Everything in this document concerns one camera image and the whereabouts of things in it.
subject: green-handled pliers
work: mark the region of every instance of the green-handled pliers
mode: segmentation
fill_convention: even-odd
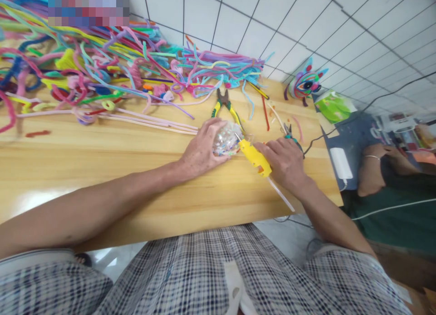
[[[290,124],[290,125],[289,125],[289,129],[288,129],[286,123],[284,123],[284,127],[285,127],[285,129],[286,129],[286,132],[285,132],[285,139],[292,139],[292,140],[294,140],[294,142],[297,144],[297,146],[300,148],[301,152],[303,153],[303,159],[305,159],[306,156],[304,155],[303,148],[301,147],[301,144],[297,141],[297,139],[295,139],[295,138],[292,136],[292,125]]]

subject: bracelet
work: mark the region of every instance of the bracelet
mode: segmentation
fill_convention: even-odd
[[[377,158],[379,161],[381,161],[380,160],[380,158],[378,158],[377,156],[373,156],[373,155],[366,155],[365,157],[374,157],[374,158]]]

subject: white power adapter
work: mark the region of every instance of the white power adapter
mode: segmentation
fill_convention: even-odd
[[[347,187],[347,179],[353,178],[353,173],[348,164],[347,156],[345,156],[345,151],[342,148],[331,148],[330,156],[332,157],[337,177],[344,181],[345,186],[341,189],[341,191],[343,191]]]

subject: hand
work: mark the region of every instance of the hand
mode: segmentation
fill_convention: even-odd
[[[386,146],[383,144],[370,145],[363,150],[363,154],[364,156],[372,155],[378,158],[382,158],[384,155],[387,154],[387,150],[385,149],[385,147]]]
[[[383,148],[386,150],[386,155],[393,158],[405,158],[404,155],[394,146],[384,145]]]
[[[226,121],[218,117],[203,123],[195,138],[191,140],[182,158],[178,161],[188,179],[203,175],[230,159],[230,156],[217,157],[212,153],[213,140]]]
[[[272,178],[297,198],[303,190],[313,186],[313,180],[304,173],[303,153],[292,139],[279,138],[266,145],[254,144],[272,168]]]

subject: pipe cleaner craft figure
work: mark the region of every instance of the pipe cleaner craft figure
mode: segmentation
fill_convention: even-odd
[[[299,72],[297,76],[287,85],[284,91],[285,100],[287,98],[287,91],[292,97],[303,100],[303,105],[307,107],[306,98],[312,97],[312,92],[318,92],[321,89],[319,79],[326,74],[328,69],[323,69],[320,72],[312,71],[312,57],[307,60],[304,65],[304,70]]]

